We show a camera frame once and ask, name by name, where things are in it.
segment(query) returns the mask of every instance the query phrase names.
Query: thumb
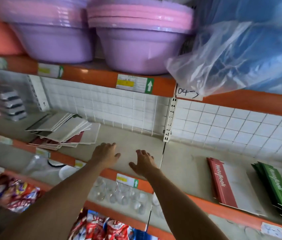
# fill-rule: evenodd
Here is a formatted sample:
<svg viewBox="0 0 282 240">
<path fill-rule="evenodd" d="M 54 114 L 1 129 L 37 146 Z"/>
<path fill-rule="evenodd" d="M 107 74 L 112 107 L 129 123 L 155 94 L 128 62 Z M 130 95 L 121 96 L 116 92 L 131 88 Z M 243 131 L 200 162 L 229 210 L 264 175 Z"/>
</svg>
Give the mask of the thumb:
<svg viewBox="0 0 282 240">
<path fill-rule="evenodd" d="M 134 162 L 129 163 L 130 168 L 136 173 L 136 165 Z"/>
</svg>

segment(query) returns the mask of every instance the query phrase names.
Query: person's right hand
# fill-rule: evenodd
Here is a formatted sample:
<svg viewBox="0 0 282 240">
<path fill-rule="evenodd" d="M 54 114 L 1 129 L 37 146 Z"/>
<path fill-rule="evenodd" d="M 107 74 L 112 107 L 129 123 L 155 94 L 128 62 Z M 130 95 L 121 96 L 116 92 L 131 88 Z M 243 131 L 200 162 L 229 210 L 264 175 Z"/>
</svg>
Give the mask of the person's right hand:
<svg viewBox="0 0 282 240">
<path fill-rule="evenodd" d="M 154 162 L 154 157 L 147 153 L 145 150 L 136 150 L 138 156 L 137 165 L 130 162 L 129 166 L 138 175 L 147 177 L 147 174 L 152 171 L 152 169 L 158 169 L 158 166 Z"/>
</svg>

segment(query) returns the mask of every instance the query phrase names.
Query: purple plastic basin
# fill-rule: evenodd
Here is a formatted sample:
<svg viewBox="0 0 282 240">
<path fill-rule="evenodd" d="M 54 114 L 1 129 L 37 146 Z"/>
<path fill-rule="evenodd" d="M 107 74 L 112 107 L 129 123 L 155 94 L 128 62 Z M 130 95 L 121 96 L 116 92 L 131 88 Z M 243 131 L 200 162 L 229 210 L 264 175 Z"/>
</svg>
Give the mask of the purple plastic basin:
<svg viewBox="0 0 282 240">
<path fill-rule="evenodd" d="M 82 63 L 93 60 L 93 29 L 10 24 L 30 57 L 51 63 Z"/>
<path fill-rule="evenodd" d="M 96 28 L 113 70 L 140 75 L 167 73 L 164 62 L 179 54 L 187 35 L 153 30 Z"/>
</svg>

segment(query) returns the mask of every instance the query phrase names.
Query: white arrow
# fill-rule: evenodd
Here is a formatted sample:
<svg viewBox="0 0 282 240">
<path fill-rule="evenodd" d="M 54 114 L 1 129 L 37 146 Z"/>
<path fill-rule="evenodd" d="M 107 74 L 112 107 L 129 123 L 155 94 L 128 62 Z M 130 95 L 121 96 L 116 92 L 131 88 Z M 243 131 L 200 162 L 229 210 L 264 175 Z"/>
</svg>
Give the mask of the white arrow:
<svg viewBox="0 0 282 240">
<path fill-rule="evenodd" d="M 151 88 L 152 88 L 152 81 L 150 81 L 148 84 L 148 92 L 151 92 Z"/>
</svg>

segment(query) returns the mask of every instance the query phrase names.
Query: person's left hand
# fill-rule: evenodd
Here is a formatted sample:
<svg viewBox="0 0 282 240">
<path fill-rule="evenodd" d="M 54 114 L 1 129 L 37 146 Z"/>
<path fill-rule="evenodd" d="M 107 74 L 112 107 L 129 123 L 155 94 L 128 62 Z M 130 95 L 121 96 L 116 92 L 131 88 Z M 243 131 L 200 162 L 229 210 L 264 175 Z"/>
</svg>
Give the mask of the person's left hand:
<svg viewBox="0 0 282 240">
<path fill-rule="evenodd" d="M 116 143 L 101 143 L 94 149 L 91 160 L 101 163 L 104 168 L 110 168 L 118 161 L 121 153 L 115 154 Z"/>
</svg>

